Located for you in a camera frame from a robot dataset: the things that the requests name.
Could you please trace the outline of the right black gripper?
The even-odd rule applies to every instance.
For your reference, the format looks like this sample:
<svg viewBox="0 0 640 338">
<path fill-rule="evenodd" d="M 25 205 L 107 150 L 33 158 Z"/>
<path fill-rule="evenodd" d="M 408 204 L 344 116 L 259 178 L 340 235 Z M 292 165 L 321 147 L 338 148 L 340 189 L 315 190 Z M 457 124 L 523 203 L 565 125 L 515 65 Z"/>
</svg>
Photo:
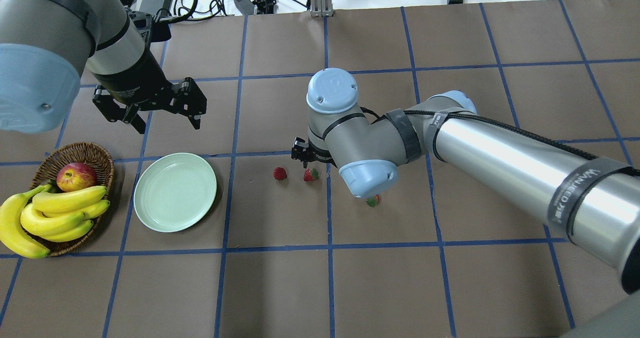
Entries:
<svg viewBox="0 0 640 338">
<path fill-rule="evenodd" d="M 306 141 L 301 137 L 295 137 L 291 148 L 291 158 L 302 162 L 303 167 L 308 167 L 312 162 L 330 164 L 330 152 L 316 146 L 311 140 Z"/>
</svg>

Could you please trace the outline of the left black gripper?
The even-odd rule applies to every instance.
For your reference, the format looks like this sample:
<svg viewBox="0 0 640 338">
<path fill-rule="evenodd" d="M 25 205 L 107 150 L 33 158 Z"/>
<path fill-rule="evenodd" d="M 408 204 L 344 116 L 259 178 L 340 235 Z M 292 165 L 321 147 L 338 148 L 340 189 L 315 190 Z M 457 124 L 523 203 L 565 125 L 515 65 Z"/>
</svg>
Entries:
<svg viewBox="0 0 640 338">
<path fill-rule="evenodd" d="M 208 100 L 194 79 L 167 80 L 153 53 L 143 53 L 131 67 L 115 74 L 95 74 L 99 84 L 93 103 L 111 123 L 122 121 L 140 135 L 146 132 L 141 111 L 163 110 L 188 118 L 195 130 L 207 112 Z"/>
</svg>

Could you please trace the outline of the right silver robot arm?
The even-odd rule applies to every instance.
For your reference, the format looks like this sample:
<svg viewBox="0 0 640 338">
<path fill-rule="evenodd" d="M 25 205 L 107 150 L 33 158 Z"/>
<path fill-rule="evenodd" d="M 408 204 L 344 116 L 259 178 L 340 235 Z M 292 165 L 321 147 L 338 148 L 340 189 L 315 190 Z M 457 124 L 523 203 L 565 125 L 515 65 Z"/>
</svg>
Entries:
<svg viewBox="0 0 640 338">
<path fill-rule="evenodd" d="M 350 193 L 369 198 L 424 155 L 451 164 L 617 272 L 628 297 L 566 337 L 639 335 L 639 170 L 478 115 L 457 90 L 370 123 L 354 77 L 315 73 L 306 94 L 307 139 L 291 158 L 332 164 Z"/>
</svg>

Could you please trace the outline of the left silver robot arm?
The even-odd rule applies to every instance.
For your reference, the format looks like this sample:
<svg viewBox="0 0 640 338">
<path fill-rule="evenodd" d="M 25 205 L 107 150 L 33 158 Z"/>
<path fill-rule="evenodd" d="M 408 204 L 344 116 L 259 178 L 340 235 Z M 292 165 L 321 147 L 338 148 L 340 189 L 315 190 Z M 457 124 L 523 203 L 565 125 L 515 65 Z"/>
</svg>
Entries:
<svg viewBox="0 0 640 338">
<path fill-rule="evenodd" d="M 194 79 L 167 80 L 150 51 L 186 16 L 131 12 L 120 0 L 0 0 L 0 125 L 37 134 L 62 124 L 82 74 L 98 85 L 93 103 L 110 123 L 146 131 L 140 112 L 188 118 L 195 130 L 207 99 Z"/>
</svg>

